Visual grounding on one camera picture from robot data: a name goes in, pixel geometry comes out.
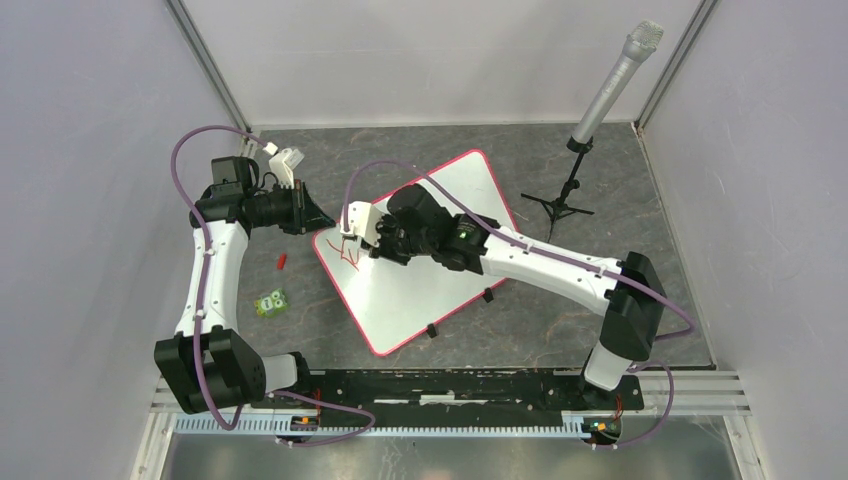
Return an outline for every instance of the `cable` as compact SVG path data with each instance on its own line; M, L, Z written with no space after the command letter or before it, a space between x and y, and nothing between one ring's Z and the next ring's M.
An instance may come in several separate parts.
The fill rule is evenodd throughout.
M206 295L206 280L209 276L209 256L210 251L212 250L212 235L209 234L209 225L206 224L206 221L203 219L203 215L201 215L200 211L197 210L197 207L194 206L194 202L191 201L191 198L186 193L182 183L180 183L179 177L177 176L177 154L180 152L180 148L182 148L183 144L185 144L185 142L187 142L191 137L209 130L226 130L228 132L238 133L239 135L245 136L263 147L265 147L268 142L265 142L252 133L239 130L238 128L233 128L227 125L207 125L205 127L195 128L183 135L177 144L174 145L174 150L171 151L171 178L174 180L174 186L177 187L177 192L180 194L183 202L185 202L189 210L191 210L192 215L194 215L194 218L200 225L204 250L207 252L203 255L203 264L200 268L200 279L198 281L197 288L197 298L194 303L196 307L195 311L197 312L194 316L194 337L192 337L191 342L194 356L194 370L197 373L197 383L200 386L200 393L203 395L203 401L206 402L206 407L209 409L209 413L212 414L212 417L215 418L215 421L218 422L218 425L220 425L221 428L224 430L232 430L236 428L236 425L238 424L242 405L239 405L238 408L236 408L236 413L233 415L232 422L227 423L221 415L221 412L218 410L218 407L215 406L215 400L212 399L212 394L209 393L209 385L206 383L206 374L203 372L203 356L200 351L200 335L203 334L203 318L206 316L204 297Z
M668 420L668 416L671 413L671 406L674 403L674 376L671 374L671 369L668 368L668 365L666 365L665 362L648 362L648 363L645 363L643 365L630 367L630 368L627 369L627 371L630 372L630 373L637 373L637 372L641 372L642 370L644 370L648 367L651 367L651 366L662 367L663 370L665 370L665 373L668 375L668 404L666 405L665 411L663 412L660 419L657 421L657 423L653 427L651 427L650 430L643 433L642 435L639 435L636 438L631 438L630 440L627 440L626 442L616 443L614 445L597 445L597 444L594 444L594 445L592 445L592 450L596 450L596 449L618 450L621 447L627 447L627 446L633 445L635 443L644 442L645 440L648 440L651 437L653 437L654 435L656 435L660 431L660 428L662 428L662 426L665 425L665 422L666 422L666 420Z
M666 333L666 334L663 334L663 335L657 335L657 337L654 339L655 342L663 341L663 340L671 340L672 338L684 337L686 335L689 335L689 334L695 332L695 330L697 329L697 327L695 325L695 320L693 320L692 317L690 317L689 314L687 314L682 308L678 307L674 302L667 299L663 295L660 295L659 293L654 291L652 288L650 288L646 285L642 285L641 283L637 282L636 280L625 277L624 275L621 275L619 273L611 272L609 270L602 270L600 267L598 267L596 265L592 265L591 263L582 262L580 260L577 260L577 259L574 259L574 258L571 258L571 257L567 257L565 255L560 255L559 253L544 250L544 249L541 249L541 248L538 248L538 247L535 247L535 246L528 246L524 242L518 241L518 240L510 237L509 235L505 235L504 233L499 232L498 230L493 228L491 225L484 222L479 216L477 216L477 214L472 212L471 209L469 209L468 207L463 205L462 202L457 200L456 197L451 195L450 192L448 192L438 182L433 180L430 177L430 175L428 175L426 172L424 172L424 171L422 171L422 170L420 170L420 169L416 168L415 166L410 165L408 163L400 162L400 161L397 161L397 160L374 160L374 161L366 163L365 165L356 169L355 172L353 172L353 175L351 175L350 180L348 180L348 182L347 182L347 187L345 188L344 203L342 204L344 206L342 208L342 222L344 223L346 231L350 230L350 224L348 223L347 206L350 204L350 194L353 191L353 184L356 182L356 179L359 177L359 175L363 171L365 171L365 170L367 170L371 167L374 167L376 165L396 165L396 166L403 167L403 168L406 168L406 169L409 169L409 170L415 172L418 176L420 176L421 178L430 182L430 184L433 185L433 187L435 187L436 190L438 190L451 203L456 205L460 210L462 210L466 215L468 215L472 220L474 220L475 223L477 223L478 225L483 227L483 229L486 230L487 232L489 232L490 235L493 235L493 236L507 242L508 244L510 244L513 247L518 247L522 250L529 251L531 253L535 253L535 254L541 255L543 257L547 257L547 258L550 258L550 259L553 259L553 260L557 260L557 261L560 261L560 262L563 262L563 263L567 263L567 264L573 265L575 267L583 268L583 269L586 269L590 272L594 272L596 274L604 275L604 276L609 277L613 280L621 282L621 283L623 283L623 284L625 284L629 287L635 288L636 290L639 290L640 292L644 293L645 295L648 295L649 297L658 301L659 303L664 305L666 308L668 308L669 310L676 313L678 316L680 316L680 318L683 319L683 321L686 322L687 327L685 329L680 330L678 332L672 332L672 333Z
M339 435L339 436L332 437L332 438L328 438L326 440L318 440L318 441L315 441L315 442L307 442L307 443L288 442L288 445L290 447L295 447L295 448L320 447L322 445L330 445L332 443L338 443L338 442L347 440L348 438L352 438L352 437L355 437L357 435L361 435L362 433L367 432L372 427L374 427L374 423L377 422L377 417L375 417L374 414L369 412L368 410L359 410L359 409L356 409L356 408L345 407L344 405L337 405L335 403L322 402L321 400L315 400L315 399L312 399L312 398L309 398L309 397L304 397L303 395L298 395L297 393L287 392L285 390L275 390L274 394L275 395L282 395L284 397L291 397L291 398L294 398L295 400L300 400L301 402L311 403L312 405L317 405L317 406L320 406L320 407L331 408L333 410L339 410L341 412L355 413L357 415L362 415L363 417L368 417L368 425L365 425L364 427L362 427L358 430L355 430L353 432L345 433L344 435Z

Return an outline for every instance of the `white board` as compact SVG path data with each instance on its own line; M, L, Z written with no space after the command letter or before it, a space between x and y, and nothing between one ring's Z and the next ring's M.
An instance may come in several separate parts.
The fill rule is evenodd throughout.
M516 228L483 152L471 150L429 174L475 213ZM420 183L452 214L460 213L426 180L410 183ZM374 200L374 205L385 213L395 191ZM350 241L342 250L338 227L318 232L312 246L365 342L378 356L388 355L426 332L427 325L441 322L479 298L485 289L503 282L500 277L452 272L429 257L415 257L407 266L374 260Z

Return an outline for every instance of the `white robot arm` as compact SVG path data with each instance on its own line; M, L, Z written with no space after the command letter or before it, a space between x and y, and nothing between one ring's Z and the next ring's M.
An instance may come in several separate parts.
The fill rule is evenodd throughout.
M531 250L541 248L595 266L600 272L628 276L662 294L662 285L646 257L631 252L622 261L572 252L482 217L499 233L489 234L468 216L451 215L420 185L398 190L387 207L389 213L384 214L369 203L351 203L347 207L348 224L341 225L342 235L361 239L373 258L406 265L413 256L429 255L450 270L520 280L604 316L600 339L583 370L585 380L595 387L614 390L633 362L648 359L661 305L606 275Z
M214 184L195 202L211 247L205 247L201 226L191 216L194 268L188 299L174 337L157 342L153 354L187 413L208 409L194 365L195 335L200 337L206 386L218 408L259 401L266 392L295 384L299 372L308 370L297 352L260 356L239 336L236 321L239 269L253 229L277 226L284 233L302 235L335 225L309 197L306 185L292 175L291 169L302 157L297 150L284 149L272 158L271 169L279 173L279 182L261 192L258 182L251 180L251 159L212 160ZM209 257L205 272L204 257ZM203 310L195 305L201 288L205 289ZM199 332L197 317L203 318Z

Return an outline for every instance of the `silver microphone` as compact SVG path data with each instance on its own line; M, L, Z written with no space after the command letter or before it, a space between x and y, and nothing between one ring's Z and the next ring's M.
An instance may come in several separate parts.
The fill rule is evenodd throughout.
M624 43L624 48L621 49L621 56L618 57L618 62L613 67L610 74L607 76L604 86L595 95L589 109L583 115L583 119L577 125L577 128L571 133L571 139L568 142L568 148L574 152L585 150L586 143L592 138L595 130L603 121L604 117L612 108L612 104L621 95L630 77L636 73L636 69L648 57L657 50L657 45L662 38L663 29L661 26L650 20L643 20L630 35L627 36L627 41Z

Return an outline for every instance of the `white bracket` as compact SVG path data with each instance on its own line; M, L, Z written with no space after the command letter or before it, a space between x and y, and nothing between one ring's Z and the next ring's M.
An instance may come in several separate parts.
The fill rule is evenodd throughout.
M380 235L377 233L377 222L382 218L383 212L368 202L351 202L347 206L348 225L345 225L344 215L339 222L339 230L343 237L359 237L365 243L376 247L379 245Z
M268 160L271 172L280 180L283 188L294 187L294 169L303 160L303 153L296 148L284 148Z

